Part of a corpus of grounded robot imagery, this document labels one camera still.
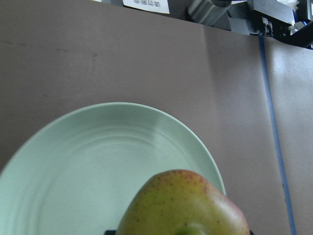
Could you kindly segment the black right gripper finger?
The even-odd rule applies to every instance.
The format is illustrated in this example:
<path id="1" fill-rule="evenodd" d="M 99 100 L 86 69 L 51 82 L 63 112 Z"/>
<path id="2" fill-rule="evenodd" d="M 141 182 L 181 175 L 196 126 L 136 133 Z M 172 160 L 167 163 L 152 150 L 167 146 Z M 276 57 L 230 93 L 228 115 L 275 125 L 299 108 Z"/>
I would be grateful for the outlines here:
<path id="1" fill-rule="evenodd" d="M 107 230 L 104 232 L 104 235 L 116 235 L 116 230 Z"/>

